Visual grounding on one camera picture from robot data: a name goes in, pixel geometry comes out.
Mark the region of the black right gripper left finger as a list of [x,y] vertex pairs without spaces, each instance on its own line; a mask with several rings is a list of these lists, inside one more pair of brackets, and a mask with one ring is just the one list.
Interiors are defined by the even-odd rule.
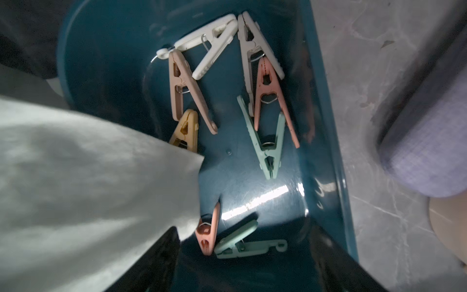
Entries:
[[168,292],[181,242],[172,226],[107,292]]

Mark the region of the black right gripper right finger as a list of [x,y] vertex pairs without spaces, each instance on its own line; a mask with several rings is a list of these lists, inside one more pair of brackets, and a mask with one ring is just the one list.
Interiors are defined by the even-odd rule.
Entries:
[[310,249],[323,292],[386,291],[318,225],[311,228]]

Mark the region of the small salmon clothespin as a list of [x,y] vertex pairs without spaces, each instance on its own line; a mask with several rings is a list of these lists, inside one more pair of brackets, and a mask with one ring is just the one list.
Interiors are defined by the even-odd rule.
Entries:
[[218,201],[214,207],[212,218],[210,222],[199,219],[198,226],[195,230],[195,235],[201,249],[205,256],[211,256],[216,242],[218,231],[218,224],[220,219],[221,203]]

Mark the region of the mint green clothespin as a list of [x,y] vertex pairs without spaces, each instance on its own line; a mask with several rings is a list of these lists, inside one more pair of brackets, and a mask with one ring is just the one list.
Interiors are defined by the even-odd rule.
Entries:
[[258,225],[257,220],[251,220],[221,239],[214,248],[216,257],[218,259],[235,259],[260,256],[268,253],[271,248],[275,248],[280,253],[288,250],[288,242],[283,239],[245,242],[244,239],[255,232]]

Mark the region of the dark grey t-shirt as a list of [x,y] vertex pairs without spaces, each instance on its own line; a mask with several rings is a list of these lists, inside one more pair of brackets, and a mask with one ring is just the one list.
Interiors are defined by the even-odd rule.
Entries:
[[1,0],[1,64],[42,79],[55,78],[58,34],[72,4]]

